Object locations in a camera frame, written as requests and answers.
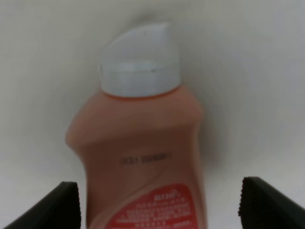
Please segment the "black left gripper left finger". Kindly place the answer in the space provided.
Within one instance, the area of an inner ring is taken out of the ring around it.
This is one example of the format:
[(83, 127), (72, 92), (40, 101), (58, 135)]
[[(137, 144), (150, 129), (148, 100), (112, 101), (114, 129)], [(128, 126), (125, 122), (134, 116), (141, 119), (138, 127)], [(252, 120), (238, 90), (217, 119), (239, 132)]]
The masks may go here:
[(81, 208), (78, 184), (61, 182), (6, 229), (79, 229)]

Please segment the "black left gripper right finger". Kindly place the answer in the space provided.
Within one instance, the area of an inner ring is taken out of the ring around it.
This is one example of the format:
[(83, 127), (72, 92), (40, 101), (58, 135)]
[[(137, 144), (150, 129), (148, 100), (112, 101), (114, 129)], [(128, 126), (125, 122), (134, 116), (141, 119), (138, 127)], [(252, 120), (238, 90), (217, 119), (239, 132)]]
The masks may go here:
[(259, 177), (244, 177), (238, 216), (243, 229), (303, 229), (305, 209)]

